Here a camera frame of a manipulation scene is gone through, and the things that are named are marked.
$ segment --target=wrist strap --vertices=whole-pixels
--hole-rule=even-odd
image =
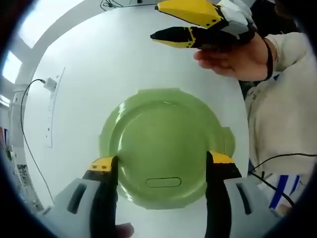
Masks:
[[[266,48],[267,48],[267,77],[266,80],[272,77],[273,74],[273,56],[272,56],[272,52],[271,52],[271,48],[268,46],[267,42],[263,39]]]

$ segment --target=green plate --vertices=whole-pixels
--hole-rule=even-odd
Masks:
[[[234,137],[210,108],[179,89],[149,89],[121,103],[100,135],[118,155],[118,192],[148,209],[181,208],[205,194],[206,152],[232,156]]]

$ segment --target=white table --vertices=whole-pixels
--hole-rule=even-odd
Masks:
[[[233,156],[246,176],[249,137],[239,84],[193,59],[194,49],[175,49],[150,39],[157,30],[188,23],[153,6],[127,7],[97,15],[70,30],[45,52],[35,78],[55,77],[65,67],[53,114],[53,146],[45,145],[50,94],[31,86],[24,116],[25,134],[55,197],[81,178],[99,157],[98,135],[109,113],[127,97],[148,88],[180,88],[205,102],[236,138]],[[51,205],[45,184],[25,147],[31,179],[44,206]],[[183,209],[150,211],[120,198],[117,223],[132,222],[134,237],[204,237],[205,198]]]

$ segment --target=sleeve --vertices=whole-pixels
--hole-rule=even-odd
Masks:
[[[285,35],[268,35],[277,51],[274,71],[284,71],[311,51],[308,40],[303,33],[292,32]]]

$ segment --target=beige sweater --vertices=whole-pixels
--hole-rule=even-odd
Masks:
[[[250,159],[254,166],[280,154],[317,154],[317,70],[305,35],[269,35],[277,49],[269,80],[249,90]],[[276,174],[309,174],[316,157],[286,156],[259,167]]]

